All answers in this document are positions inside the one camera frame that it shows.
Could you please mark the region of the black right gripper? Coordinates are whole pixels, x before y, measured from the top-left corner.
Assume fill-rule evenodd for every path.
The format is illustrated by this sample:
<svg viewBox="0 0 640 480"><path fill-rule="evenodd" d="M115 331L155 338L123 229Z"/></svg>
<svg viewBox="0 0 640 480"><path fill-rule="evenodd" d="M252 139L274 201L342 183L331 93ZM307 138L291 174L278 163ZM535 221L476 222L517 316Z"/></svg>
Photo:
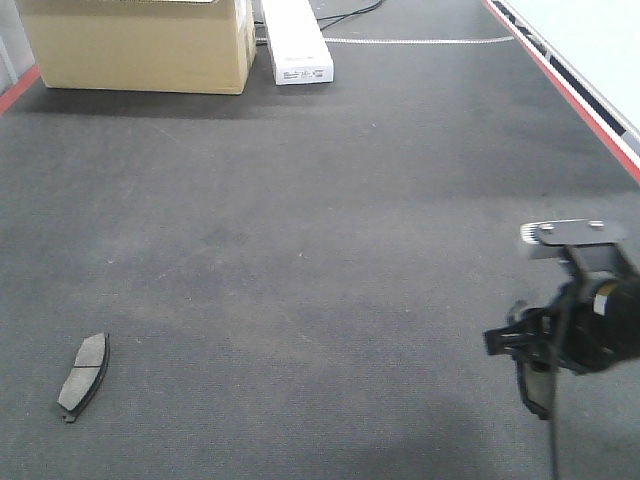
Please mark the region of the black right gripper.
<svg viewBox="0 0 640 480"><path fill-rule="evenodd" d="M639 269L614 243L560 249L571 280L557 297L548 347L551 368L596 373L639 358ZM483 333L490 356L529 359L549 334L544 308L511 308L506 325Z"/></svg>

